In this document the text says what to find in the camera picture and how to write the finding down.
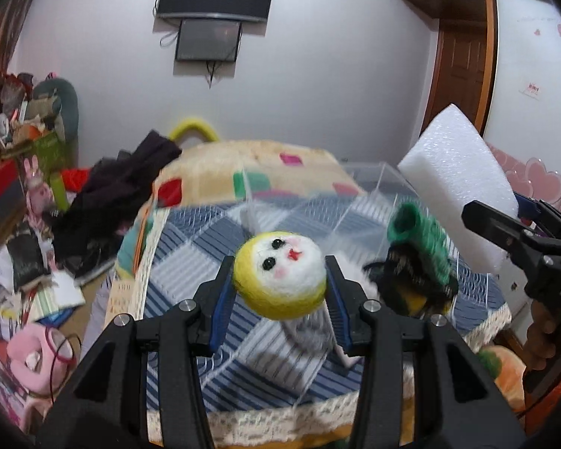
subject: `metal screw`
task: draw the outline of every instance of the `metal screw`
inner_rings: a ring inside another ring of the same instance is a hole
[[[380,302],[377,300],[367,300],[364,302],[364,309],[368,312],[378,312],[380,307]]]
[[[114,325],[118,327],[126,326],[131,322],[131,316],[129,314],[118,314],[114,318]]]
[[[432,314],[430,316],[430,322],[436,327],[443,327],[447,324],[447,318],[442,314]]]
[[[185,299],[179,302],[179,308],[184,312],[191,312],[196,307],[197,304],[193,299]]]

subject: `pink bunny toy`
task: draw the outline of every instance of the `pink bunny toy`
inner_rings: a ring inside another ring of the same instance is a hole
[[[54,204],[54,194],[48,184],[43,182],[43,174],[39,170],[37,157],[31,158],[31,165],[27,159],[24,160],[25,186],[27,187],[27,221],[29,226],[42,231],[45,224],[42,213],[50,205]]]

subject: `black bead eye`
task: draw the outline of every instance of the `black bead eye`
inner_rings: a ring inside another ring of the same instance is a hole
[[[280,247],[284,246],[285,242],[283,240],[281,240],[281,238],[276,238],[276,240],[274,240],[272,242],[272,248],[274,248],[275,250],[278,250]]]
[[[276,265],[276,260],[273,257],[266,258],[264,263],[262,263],[262,268],[264,270],[272,270]]]

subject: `wooden door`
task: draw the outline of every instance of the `wooden door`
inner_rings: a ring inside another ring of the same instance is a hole
[[[478,22],[441,22],[434,76],[422,131],[449,104],[476,119],[486,61],[486,27]]]

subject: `felted wool doll head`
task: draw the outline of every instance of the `felted wool doll head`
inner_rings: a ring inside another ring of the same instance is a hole
[[[324,300],[324,255],[305,236],[263,233],[237,252],[233,280],[246,304],[261,316],[294,319],[313,312]]]

